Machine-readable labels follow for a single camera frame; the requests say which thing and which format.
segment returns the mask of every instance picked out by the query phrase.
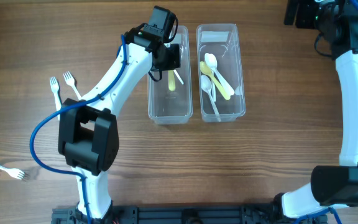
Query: yellow utensil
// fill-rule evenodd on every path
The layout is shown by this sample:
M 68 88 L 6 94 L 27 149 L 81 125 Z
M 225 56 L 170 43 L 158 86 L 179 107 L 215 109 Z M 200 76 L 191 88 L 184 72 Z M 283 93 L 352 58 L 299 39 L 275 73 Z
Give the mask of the yellow utensil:
M 209 76 L 212 79 L 212 82 L 215 83 L 216 88 L 221 92 L 225 100 L 230 100 L 230 95 L 224 90 L 223 86 L 219 81 L 214 77 L 212 70 L 207 66 L 205 62 L 200 62 L 200 70 L 203 74 Z
M 175 89 L 176 89 L 175 77 L 173 74 L 173 70 L 168 71 L 168 89 L 170 91 L 175 91 Z

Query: wooden tabletop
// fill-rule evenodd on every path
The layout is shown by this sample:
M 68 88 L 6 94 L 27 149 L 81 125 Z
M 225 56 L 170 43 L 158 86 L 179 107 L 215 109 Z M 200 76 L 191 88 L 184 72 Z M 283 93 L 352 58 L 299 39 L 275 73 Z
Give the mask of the wooden tabletop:
M 141 79 L 118 121 L 120 149 L 108 171 L 115 205 L 269 202 L 307 184 L 315 166 L 338 165 L 335 64 L 314 51 L 316 30 L 283 25 L 287 0 L 0 4 L 0 164 L 30 175 L 22 182 L 0 172 L 0 223 L 50 223 L 53 208 L 78 202 L 75 177 L 40 168 L 29 152 L 32 130 L 55 111 L 48 79 L 60 80 L 63 99 L 75 98 L 67 70 L 81 94 L 90 91 L 115 60 L 119 35 L 147 22 L 155 4 L 189 30 L 193 116 L 184 125 L 154 124 Z M 213 23 L 239 30 L 247 111 L 233 123 L 201 119 L 196 28 Z M 69 169 L 57 137 L 54 119 L 35 150 Z M 358 223 L 358 208 L 339 214 Z

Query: white utensil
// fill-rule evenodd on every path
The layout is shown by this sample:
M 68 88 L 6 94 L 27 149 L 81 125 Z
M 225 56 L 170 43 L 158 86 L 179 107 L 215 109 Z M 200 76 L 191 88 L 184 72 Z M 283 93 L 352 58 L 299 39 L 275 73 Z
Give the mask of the white utensil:
M 214 82 L 212 82 L 211 93 L 212 93 L 212 99 L 214 100 L 214 102 L 216 102 L 216 86 Z
M 230 84 L 223 78 L 223 76 L 217 70 L 218 62 L 216 61 L 215 55 L 205 53 L 204 59 L 205 59 L 205 63 L 208 65 L 208 67 L 212 71 L 214 71 L 214 73 L 216 74 L 218 80 L 221 82 L 221 84 L 222 84 L 223 88 L 226 90 L 226 92 L 231 96 L 234 95 L 233 88 L 230 86 Z
M 55 77 L 50 77 L 50 89 L 52 90 L 52 93 L 55 97 L 55 105 L 56 105 L 56 111 L 60 110 L 62 108 L 62 101 L 60 100 L 59 96 L 59 82 L 57 82 L 57 79 Z
M 22 180 L 25 175 L 23 171 L 16 168 L 5 168 L 0 165 L 0 170 L 7 172 L 11 177 L 19 180 Z
M 219 115 L 218 109 L 216 108 L 215 102 L 212 99 L 211 96 L 211 90 L 212 90 L 212 83 L 209 80 L 209 78 L 206 75 L 202 75 L 201 76 L 201 88 L 203 89 L 204 92 L 206 92 L 209 96 L 209 99 L 211 100 L 211 104 L 212 104 L 212 108 L 215 112 L 216 115 Z
M 63 73 L 63 77 L 65 78 L 66 84 L 72 87 L 72 89 L 75 92 L 75 95 L 77 95 L 77 98 L 80 100 L 81 95 L 78 92 L 77 87 L 75 86 L 75 79 L 74 79 L 73 75 L 70 73 L 70 71 L 67 71 L 67 72 Z
M 180 83 L 181 83 L 182 85 L 185 84 L 185 83 L 183 82 L 183 80 L 180 78 L 180 76 L 179 76 L 177 70 L 174 69 L 173 72 L 174 72 L 174 74 L 177 76 L 177 78 L 179 79 Z

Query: plastic bin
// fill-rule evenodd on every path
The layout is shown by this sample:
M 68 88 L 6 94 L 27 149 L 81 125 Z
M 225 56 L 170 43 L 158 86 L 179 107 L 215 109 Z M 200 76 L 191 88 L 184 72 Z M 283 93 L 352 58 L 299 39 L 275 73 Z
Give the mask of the plastic bin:
M 203 120 L 205 122 L 228 122 L 243 116 L 246 113 L 246 101 L 237 26 L 235 24 L 205 24 L 198 26 L 197 53 Z M 218 72 L 235 92 L 230 96 L 229 100 L 226 100 L 216 89 L 215 104 L 219 115 L 215 115 L 208 94 L 201 89 L 201 75 L 203 74 L 201 73 L 200 62 L 204 61 L 205 53 L 215 55 Z
M 183 85 L 175 74 L 170 77 L 168 71 L 162 73 L 159 82 L 148 77 L 149 117 L 156 124 L 184 124 L 193 115 L 189 35 L 185 26 L 178 26 L 177 35 L 171 44 L 180 44 L 180 68 L 176 71 L 183 80 Z M 168 84 L 172 79 L 175 82 L 174 90 Z

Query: wooden table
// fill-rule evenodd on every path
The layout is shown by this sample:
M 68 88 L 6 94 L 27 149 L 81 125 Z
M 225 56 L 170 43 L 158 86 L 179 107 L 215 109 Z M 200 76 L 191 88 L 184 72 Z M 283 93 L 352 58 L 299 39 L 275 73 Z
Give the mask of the wooden table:
M 29 153 L 33 128 L 55 111 L 48 79 L 60 80 L 63 99 L 75 98 L 62 77 L 70 70 L 88 92 L 113 63 L 119 34 L 147 22 L 155 4 L 189 30 L 193 116 L 186 125 L 154 124 L 141 79 L 118 122 L 120 150 L 109 170 L 115 205 L 269 202 L 308 183 L 314 166 L 338 165 L 335 64 L 314 51 L 315 30 L 283 25 L 286 2 L 0 4 L 0 164 L 30 175 L 21 182 L 0 172 L 0 223 L 50 223 L 53 208 L 77 203 L 75 178 L 40 168 Z M 196 28 L 210 23 L 239 30 L 247 112 L 233 123 L 201 119 Z M 69 169 L 57 136 L 55 119 L 39 132 L 36 151 Z M 358 208 L 339 214 L 358 223 Z

